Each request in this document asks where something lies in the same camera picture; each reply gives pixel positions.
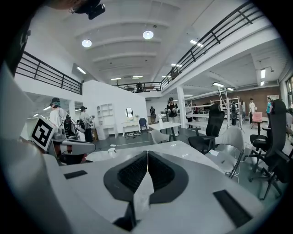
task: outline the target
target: mirror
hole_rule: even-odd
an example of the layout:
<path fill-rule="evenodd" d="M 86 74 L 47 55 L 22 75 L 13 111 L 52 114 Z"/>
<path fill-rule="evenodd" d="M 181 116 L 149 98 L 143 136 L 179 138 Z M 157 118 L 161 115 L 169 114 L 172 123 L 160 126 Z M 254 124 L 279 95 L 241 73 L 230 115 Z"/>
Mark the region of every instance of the mirror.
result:
<path fill-rule="evenodd" d="M 133 110 L 128 107 L 126 110 L 125 110 L 125 115 L 128 117 L 128 118 L 131 118 L 133 116 Z"/>

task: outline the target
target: white shell chair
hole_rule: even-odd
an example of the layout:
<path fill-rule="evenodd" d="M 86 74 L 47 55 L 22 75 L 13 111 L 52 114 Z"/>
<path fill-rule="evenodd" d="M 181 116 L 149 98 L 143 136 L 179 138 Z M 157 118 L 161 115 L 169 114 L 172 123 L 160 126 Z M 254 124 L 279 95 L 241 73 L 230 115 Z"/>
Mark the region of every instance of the white shell chair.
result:
<path fill-rule="evenodd" d="M 215 144 L 231 145 L 239 150 L 238 159 L 225 152 L 219 152 L 217 156 L 210 153 L 206 154 L 226 174 L 229 174 L 229 178 L 232 178 L 244 154 L 244 141 L 241 129 L 237 126 L 230 126 L 221 136 L 215 138 Z"/>
<path fill-rule="evenodd" d="M 159 144 L 162 141 L 169 141 L 169 138 L 170 138 L 170 135 L 163 134 L 155 129 L 151 131 L 151 135 L 152 135 L 152 140 L 155 144 Z"/>

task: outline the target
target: white bookshelf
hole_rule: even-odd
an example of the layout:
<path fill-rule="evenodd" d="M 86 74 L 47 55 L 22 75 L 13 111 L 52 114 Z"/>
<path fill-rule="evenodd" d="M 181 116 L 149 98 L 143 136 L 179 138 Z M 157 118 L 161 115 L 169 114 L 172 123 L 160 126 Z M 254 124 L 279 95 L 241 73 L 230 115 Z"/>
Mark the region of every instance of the white bookshelf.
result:
<path fill-rule="evenodd" d="M 99 140 L 107 139 L 110 134 L 115 134 L 115 137 L 118 136 L 112 103 L 97 106 L 97 118 L 98 126 L 96 129 Z"/>

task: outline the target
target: white table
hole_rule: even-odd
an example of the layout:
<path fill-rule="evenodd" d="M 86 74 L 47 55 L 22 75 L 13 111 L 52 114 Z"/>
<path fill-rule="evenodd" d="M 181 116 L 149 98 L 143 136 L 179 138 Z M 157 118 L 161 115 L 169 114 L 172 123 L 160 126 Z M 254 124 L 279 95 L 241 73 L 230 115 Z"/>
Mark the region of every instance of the white table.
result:
<path fill-rule="evenodd" d="M 175 133 L 174 133 L 174 127 L 177 127 L 177 126 L 181 126 L 181 123 L 175 123 L 175 122 L 163 122 L 163 123 L 156 123 L 156 124 L 150 124 L 149 127 L 152 128 L 152 129 L 155 129 L 155 130 L 158 130 L 160 132 L 162 132 L 163 129 L 166 130 L 166 133 L 167 133 L 167 128 L 170 128 L 171 131 L 172 131 L 172 136 L 173 136 L 173 140 L 176 141 L 176 136 L 175 136 Z"/>
<path fill-rule="evenodd" d="M 116 158 L 122 155 L 127 155 L 130 153 L 141 152 L 144 150 L 151 150 L 163 154 L 173 155 L 179 158 L 183 158 L 185 160 L 194 161 L 196 163 L 201 163 L 216 170 L 224 173 L 222 169 L 220 169 L 214 162 L 208 159 L 205 155 L 201 152 L 197 151 L 195 148 L 192 148 L 190 145 L 182 142 L 182 141 L 172 141 L 162 144 L 153 144 L 153 145 L 146 145 L 141 147 L 135 148 L 128 148 L 128 149 L 117 149 L 116 153 L 108 153 L 108 151 L 97 151 L 92 152 L 87 156 L 87 160 L 96 162 L 96 161 L 103 161 L 112 158 Z"/>
<path fill-rule="evenodd" d="M 139 121 L 129 121 L 129 122 L 122 122 L 122 130 L 123 130 L 123 136 L 125 135 L 125 128 L 129 126 L 137 126 L 138 131 L 141 132 L 141 127 L 139 126 Z"/>

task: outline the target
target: column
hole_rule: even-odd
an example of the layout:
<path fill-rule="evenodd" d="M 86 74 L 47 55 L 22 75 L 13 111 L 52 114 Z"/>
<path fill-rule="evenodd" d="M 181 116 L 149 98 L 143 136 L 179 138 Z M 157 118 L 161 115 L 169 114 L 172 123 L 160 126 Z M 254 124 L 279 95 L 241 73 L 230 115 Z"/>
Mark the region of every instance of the column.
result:
<path fill-rule="evenodd" d="M 177 87 L 177 95 L 178 95 L 178 108 L 180 109 L 180 122 L 182 128 L 187 128 L 186 126 L 186 108 L 185 108 L 185 100 L 182 85 Z"/>
<path fill-rule="evenodd" d="M 74 104 L 74 100 L 69 100 L 69 116 L 72 118 L 72 119 L 74 119 L 75 121 L 76 121 L 76 119 L 75 119 L 75 104 Z"/>

